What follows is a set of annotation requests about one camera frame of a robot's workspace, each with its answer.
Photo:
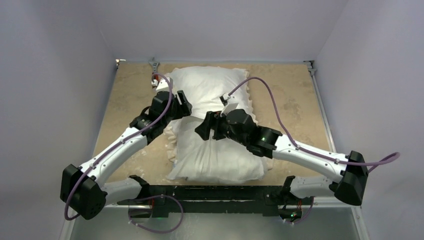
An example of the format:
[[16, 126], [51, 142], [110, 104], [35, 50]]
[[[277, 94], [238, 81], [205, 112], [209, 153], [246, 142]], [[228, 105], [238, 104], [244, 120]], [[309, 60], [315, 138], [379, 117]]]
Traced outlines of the grey pillow with cream ruffle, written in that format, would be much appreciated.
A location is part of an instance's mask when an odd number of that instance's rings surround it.
[[224, 107], [220, 96], [233, 90], [249, 74], [243, 68], [190, 66], [175, 68], [168, 76], [173, 79], [174, 88], [184, 91], [192, 104], [190, 117], [202, 122], [208, 111], [220, 111]]

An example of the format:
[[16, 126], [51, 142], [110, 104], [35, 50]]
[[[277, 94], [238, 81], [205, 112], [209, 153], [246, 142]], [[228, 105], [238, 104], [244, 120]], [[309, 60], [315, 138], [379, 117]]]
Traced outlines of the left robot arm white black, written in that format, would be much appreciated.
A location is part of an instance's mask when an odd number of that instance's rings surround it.
[[149, 107], [133, 119], [129, 127], [108, 148], [91, 160], [62, 172], [60, 199], [65, 203], [64, 216], [70, 221], [69, 209], [76, 216], [90, 220], [109, 204], [132, 200], [138, 205], [149, 199], [149, 184], [137, 175], [107, 183], [109, 177], [131, 156], [159, 137], [173, 120], [188, 117], [192, 105], [182, 90], [176, 94], [159, 91]]

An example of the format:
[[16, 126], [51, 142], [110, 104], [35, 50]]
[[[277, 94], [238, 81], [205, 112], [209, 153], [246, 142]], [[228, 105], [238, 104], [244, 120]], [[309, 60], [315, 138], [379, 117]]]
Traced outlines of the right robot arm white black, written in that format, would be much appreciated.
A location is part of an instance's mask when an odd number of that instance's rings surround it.
[[204, 141], [230, 139], [255, 156], [288, 161], [320, 174], [288, 176], [280, 191], [280, 197], [288, 204], [304, 198], [331, 196], [352, 206], [363, 202], [369, 171], [359, 152], [345, 155], [315, 147], [302, 150], [299, 142], [291, 142], [288, 135], [276, 129], [257, 125], [242, 109], [228, 114], [209, 111], [194, 131]]

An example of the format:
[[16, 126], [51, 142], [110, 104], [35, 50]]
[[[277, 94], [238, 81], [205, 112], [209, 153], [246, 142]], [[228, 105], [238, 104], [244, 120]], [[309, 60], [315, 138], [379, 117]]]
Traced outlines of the white pillow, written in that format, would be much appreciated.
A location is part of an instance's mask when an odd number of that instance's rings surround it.
[[165, 128], [167, 156], [173, 165], [169, 180], [241, 185], [262, 180], [273, 168], [272, 159], [255, 156], [231, 139], [202, 140], [195, 132], [200, 123], [189, 116]]

